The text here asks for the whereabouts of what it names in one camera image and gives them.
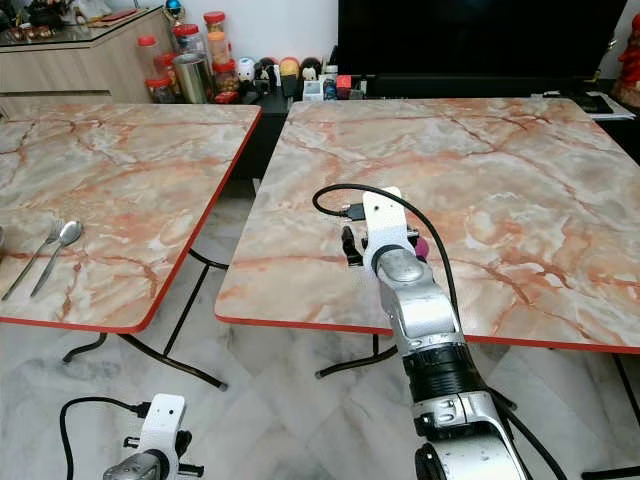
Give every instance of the wooden cabinet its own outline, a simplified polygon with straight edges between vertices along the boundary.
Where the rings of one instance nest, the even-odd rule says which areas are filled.
[[[160,7],[108,29],[68,27],[49,43],[0,45],[1,113],[10,118],[44,103],[150,103],[136,53],[140,35],[171,50]]]

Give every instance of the red table edge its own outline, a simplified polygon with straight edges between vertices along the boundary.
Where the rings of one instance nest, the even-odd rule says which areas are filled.
[[[222,190],[227,184],[227,181],[229,180],[229,177],[231,176],[231,173],[233,172],[233,169],[238,159],[240,158],[240,155],[242,155],[242,152],[244,151],[244,148],[246,147],[247,142],[253,135],[253,131],[258,125],[258,121],[262,117],[262,107],[260,107],[259,105],[256,105],[256,106],[258,107],[258,113],[256,115],[256,118],[253,120],[253,123],[249,127],[249,130],[247,130],[247,133],[245,134],[244,139],[242,140],[242,143],[240,144],[240,147],[238,148],[238,151],[236,152],[235,157],[233,157],[233,160],[231,160],[231,164],[229,165],[229,168],[227,168],[227,171],[225,172],[224,177],[222,177],[222,180],[220,181],[218,188],[216,189],[213,196],[211,197],[211,200],[209,200],[209,203],[204,209],[204,212],[202,213],[200,220],[198,220],[198,223],[194,227],[193,232],[191,233],[191,236],[189,237],[189,239],[187,240],[187,243],[185,244],[184,248],[180,252],[180,255],[178,255],[178,258],[176,259],[176,263],[173,265],[173,268],[169,272],[167,279],[164,281],[162,287],[160,288],[160,291],[158,292],[158,295],[156,296],[155,300],[151,304],[151,307],[149,307],[149,311],[147,312],[147,314],[139,324],[134,325],[132,327],[125,327],[125,328],[104,327],[101,325],[81,325],[81,324],[64,323],[64,322],[47,322],[44,320],[26,320],[23,318],[13,318],[13,317],[3,317],[3,316],[0,316],[0,322],[14,323],[18,325],[34,325],[38,327],[62,328],[65,330],[77,330],[77,331],[101,332],[101,333],[138,333],[144,330],[145,328],[147,328],[151,323],[151,320],[153,320],[153,317],[155,316],[156,312],[158,311],[158,308],[160,308],[160,304],[164,300],[164,297],[167,294],[169,287],[171,287],[173,280],[175,279],[176,275],[180,271],[180,267],[182,267],[182,263],[184,262],[184,259],[189,253],[189,250],[191,249],[191,246],[195,242],[196,238],[200,234],[200,230],[202,230],[202,227],[204,226],[204,222],[207,220],[207,217],[209,216],[209,213],[211,213],[213,206],[218,201],[218,198],[220,197]]]
[[[251,318],[225,317],[215,314],[216,318],[224,323],[237,325],[253,325],[256,327],[280,327],[280,328],[301,328],[305,330],[325,330],[345,333],[364,333],[368,335],[393,336],[393,330],[381,327],[362,327],[358,325],[337,325],[334,323],[306,323],[306,322],[285,322],[277,320],[255,320]],[[625,345],[607,345],[602,343],[577,343],[577,342],[552,342],[548,340],[526,340],[509,337],[488,337],[484,335],[465,335],[465,339],[470,343],[493,343],[500,345],[511,345],[518,347],[541,347],[556,348],[560,350],[585,350],[603,353],[630,353],[640,354],[640,347],[630,347]]]

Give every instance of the metal canister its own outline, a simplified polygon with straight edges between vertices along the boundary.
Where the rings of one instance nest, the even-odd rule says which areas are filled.
[[[203,53],[185,53],[173,59],[182,93],[189,103],[207,103],[213,95],[213,83],[207,56]]]

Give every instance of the red lid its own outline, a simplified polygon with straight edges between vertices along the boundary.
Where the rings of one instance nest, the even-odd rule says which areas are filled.
[[[203,15],[204,21],[207,23],[219,23],[226,18],[224,12],[207,12]]]
[[[171,85],[171,79],[169,77],[147,78],[144,83],[147,84],[147,87],[168,87]]]
[[[171,65],[173,65],[173,59],[177,56],[178,54],[173,52],[163,53],[162,55],[158,55],[157,57],[155,57],[153,59],[153,63],[155,63],[156,65],[161,65],[163,67],[170,67]]]
[[[193,23],[185,23],[184,25],[177,25],[173,27],[171,31],[177,37],[184,37],[185,35],[198,33],[198,26]]]
[[[218,73],[232,72],[236,69],[236,61],[232,58],[228,63],[223,63],[222,65],[214,63],[213,69]]]
[[[138,45],[141,47],[150,47],[156,44],[156,37],[153,35],[143,35],[138,37]]]

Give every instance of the black metal table leg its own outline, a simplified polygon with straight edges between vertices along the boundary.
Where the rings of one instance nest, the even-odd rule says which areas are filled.
[[[359,358],[357,360],[351,360],[350,362],[338,363],[322,370],[318,370],[315,375],[317,379],[331,375],[332,373],[341,372],[343,370],[349,370],[351,368],[365,367],[367,365],[373,365],[374,363],[382,362],[388,358],[393,357],[398,353],[398,347],[395,345],[384,352],[380,353],[380,339],[378,335],[373,335],[373,355],[366,358]]]
[[[620,355],[617,353],[612,354],[613,361],[616,364],[616,368],[618,369],[618,374],[620,375],[620,380],[622,380],[622,385],[624,386],[624,390],[629,398],[629,403],[631,404],[631,409],[633,410],[633,414],[636,417],[636,421],[638,422],[638,426],[640,427],[640,406],[638,406],[638,400],[633,392],[633,388],[631,387],[631,382],[629,381],[629,377],[627,376],[627,372],[624,369],[624,365],[622,364],[622,360],[620,359]],[[629,478],[640,476],[640,466],[637,467],[628,467],[628,468],[616,468],[614,470],[603,470],[601,472],[584,472],[582,474],[583,480],[613,480],[617,478]]]
[[[207,277],[207,273],[209,273],[209,269],[210,268],[218,268],[221,270],[227,270],[229,268],[228,265],[224,265],[222,263],[218,263],[218,262],[214,262],[213,260],[209,260],[208,258],[200,255],[198,252],[194,251],[194,250],[189,250],[189,254],[194,257],[196,260],[198,260],[201,263],[204,263],[204,268],[202,269],[202,272],[200,273],[200,277],[198,277],[198,281],[196,282],[195,286],[193,287],[193,290],[191,291],[191,295],[189,295],[189,299],[187,300],[186,305],[184,306],[182,313],[180,314],[180,318],[178,319],[178,323],[176,324],[176,326],[173,329],[173,332],[171,332],[171,337],[169,338],[169,341],[167,342],[167,345],[164,347],[164,350],[162,353],[156,352],[153,348],[149,347],[148,345],[142,343],[140,340],[138,340],[136,337],[134,337],[133,335],[130,334],[118,334],[118,336],[120,338],[122,338],[123,340],[125,340],[127,343],[129,343],[130,345],[132,345],[133,347],[137,348],[138,350],[140,350],[142,353],[149,355],[151,358],[164,363],[165,365],[169,365],[170,367],[176,368],[182,372],[185,373],[189,373],[197,378],[199,378],[200,380],[203,380],[207,383],[209,383],[210,385],[213,385],[214,387],[218,388],[221,391],[225,391],[228,388],[228,385],[220,380],[218,380],[215,377],[212,377],[211,375],[203,372],[202,370],[199,370],[195,367],[192,367],[191,365],[187,365],[185,363],[182,362],[178,362],[177,360],[174,360],[172,358],[169,358],[169,353],[171,352],[171,349],[173,348],[174,343],[176,342],[178,335],[180,333],[180,330],[182,330],[182,326],[184,325],[184,322],[187,318],[187,315],[189,315],[189,312],[191,311],[191,307],[193,306],[193,302],[195,301],[196,297],[198,296],[198,292],[200,292],[200,288],[202,288],[202,284],[204,283],[204,280]],[[69,363],[71,361],[71,359],[73,358],[74,355],[77,355],[79,353],[82,352],[86,352],[89,350],[93,350],[98,348],[100,345],[102,345],[104,343],[104,341],[107,338],[107,334],[106,333],[100,333],[100,337],[98,338],[98,341],[90,344],[90,345],[85,345],[83,347],[78,347],[78,348],[74,348],[73,350],[71,350],[69,353],[67,353],[64,357],[63,357],[63,361],[65,363]]]
[[[149,347],[148,345],[145,345],[133,335],[123,333],[123,334],[118,334],[118,336],[122,338],[124,341],[126,341],[127,343],[129,343],[130,345],[132,345],[133,347],[140,350],[142,353],[149,355],[151,358],[159,361],[160,363],[164,363],[165,365],[169,365],[170,367],[176,368],[185,373],[189,373],[194,377],[198,377],[200,380],[203,380],[209,383],[210,385],[213,385],[214,387],[216,387],[222,392],[224,392],[227,388],[229,388],[229,385],[227,385],[224,382],[221,382],[217,378],[212,377],[207,373],[204,373],[202,370],[192,367],[191,365],[187,365],[185,363],[181,363],[176,360],[173,360],[172,358],[169,358],[161,354],[160,352],[156,352],[153,348]]]
[[[83,345],[82,347],[78,347],[78,348],[74,348],[73,350],[70,350],[69,352],[67,352],[67,354],[64,357],[62,357],[62,361],[64,363],[69,363],[75,355],[78,355],[79,353],[83,353],[83,352],[88,352],[90,350],[95,350],[100,345],[102,345],[106,339],[107,339],[107,334],[100,333],[98,335],[98,340],[96,340],[93,343],[90,343],[89,345]]]

